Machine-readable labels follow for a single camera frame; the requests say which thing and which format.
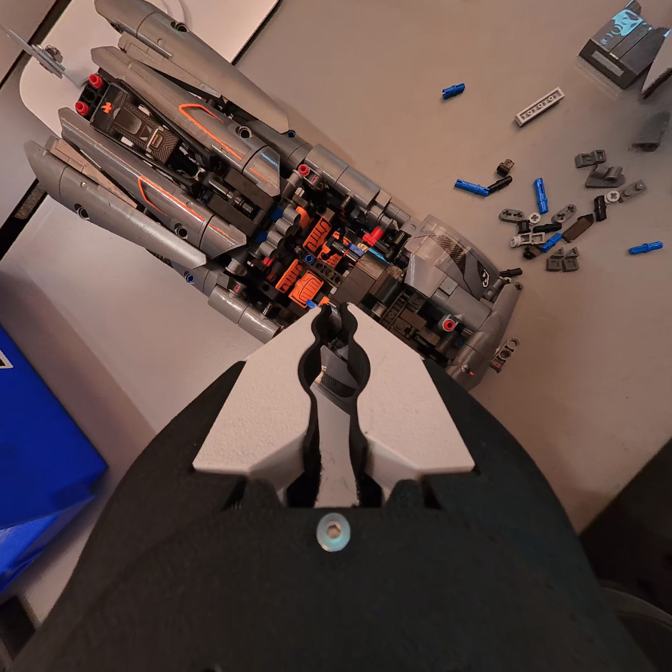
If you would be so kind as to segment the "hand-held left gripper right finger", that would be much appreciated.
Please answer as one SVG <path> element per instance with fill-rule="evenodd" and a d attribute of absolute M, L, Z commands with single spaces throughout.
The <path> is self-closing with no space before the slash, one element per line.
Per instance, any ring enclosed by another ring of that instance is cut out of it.
<path fill-rule="evenodd" d="M 475 460 L 423 357 L 356 305 L 339 310 L 356 383 L 349 458 L 359 504 L 380 507 L 401 481 L 472 472 Z"/>

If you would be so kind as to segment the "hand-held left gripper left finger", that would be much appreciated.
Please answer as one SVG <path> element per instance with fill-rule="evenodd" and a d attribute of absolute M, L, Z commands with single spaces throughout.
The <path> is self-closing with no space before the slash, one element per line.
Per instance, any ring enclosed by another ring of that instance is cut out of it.
<path fill-rule="evenodd" d="M 202 473 L 267 481 L 292 507 L 313 507 L 321 483 L 316 398 L 332 309 L 310 309 L 252 353 L 192 463 Z"/>

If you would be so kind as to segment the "grey lego car model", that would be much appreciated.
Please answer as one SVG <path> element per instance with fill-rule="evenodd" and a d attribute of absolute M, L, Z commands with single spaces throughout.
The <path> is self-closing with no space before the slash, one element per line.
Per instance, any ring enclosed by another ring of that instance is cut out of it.
<path fill-rule="evenodd" d="M 39 186 L 145 248 L 266 343 L 352 304 L 465 389 L 500 372 L 522 285 L 323 145 L 191 28 L 150 1 L 94 1 L 119 34 L 26 155 Z"/>

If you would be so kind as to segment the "grey lego panel assembly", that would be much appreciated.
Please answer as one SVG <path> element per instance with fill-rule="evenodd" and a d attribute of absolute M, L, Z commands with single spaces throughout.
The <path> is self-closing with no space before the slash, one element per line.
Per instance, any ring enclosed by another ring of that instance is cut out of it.
<path fill-rule="evenodd" d="M 626 90 L 648 72 L 670 35 L 643 16 L 640 2 L 629 1 L 587 40 L 579 58 Z"/>

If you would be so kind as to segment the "pile of small lego pieces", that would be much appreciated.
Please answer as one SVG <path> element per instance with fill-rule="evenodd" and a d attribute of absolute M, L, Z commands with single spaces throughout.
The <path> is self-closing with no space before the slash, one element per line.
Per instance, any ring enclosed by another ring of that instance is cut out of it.
<path fill-rule="evenodd" d="M 529 261 L 545 256 L 547 272 L 578 270 L 578 249 L 572 247 L 563 251 L 560 246 L 575 243 L 594 224 L 607 221 L 610 207 L 626 204 L 646 193 L 648 189 L 643 180 L 626 183 L 624 168 L 607 165 L 607 154 L 601 149 L 578 154 L 575 157 L 575 166 L 579 170 L 589 170 L 584 182 L 586 189 L 602 190 L 602 193 L 593 198 L 590 212 L 581 214 L 579 208 L 570 203 L 551 214 L 548 201 L 549 211 L 546 214 L 539 214 L 538 208 L 530 213 L 505 208 L 498 215 L 500 222 L 516 226 L 516 233 L 510 239 L 509 247 L 520 249 L 522 258 Z M 548 253 L 542 253 L 539 245 L 558 232 L 562 234 L 562 240 Z"/>

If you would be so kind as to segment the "light grey long lego plate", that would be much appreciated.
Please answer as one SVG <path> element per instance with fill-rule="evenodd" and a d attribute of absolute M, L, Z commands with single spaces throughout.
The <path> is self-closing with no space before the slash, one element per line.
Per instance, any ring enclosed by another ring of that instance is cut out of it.
<path fill-rule="evenodd" d="M 516 125 L 522 128 L 549 111 L 564 98 L 565 93 L 561 88 L 553 88 L 545 96 L 534 101 L 532 104 L 527 105 L 524 109 L 518 112 L 514 118 Z"/>

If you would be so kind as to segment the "blue plastic bin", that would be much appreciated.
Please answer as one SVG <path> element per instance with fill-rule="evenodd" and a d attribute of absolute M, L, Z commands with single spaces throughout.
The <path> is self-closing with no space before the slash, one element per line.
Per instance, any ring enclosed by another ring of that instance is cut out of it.
<path fill-rule="evenodd" d="M 1 592 L 94 499 L 107 463 L 1 329 Z"/>

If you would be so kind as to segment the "white rounded board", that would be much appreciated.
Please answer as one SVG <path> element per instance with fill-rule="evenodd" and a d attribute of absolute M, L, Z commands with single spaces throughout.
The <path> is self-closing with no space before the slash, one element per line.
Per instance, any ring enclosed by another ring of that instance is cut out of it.
<path fill-rule="evenodd" d="M 277 1 L 153 1 L 174 20 L 183 22 L 226 60 L 233 62 L 253 39 Z M 41 46 L 55 46 L 64 65 L 75 78 L 72 82 L 47 72 L 34 58 L 25 66 L 19 83 L 23 104 L 54 133 L 61 126 L 58 109 L 72 107 L 85 80 L 96 72 L 91 49 L 116 46 L 120 35 L 100 16 L 94 1 L 71 1 L 59 15 Z"/>

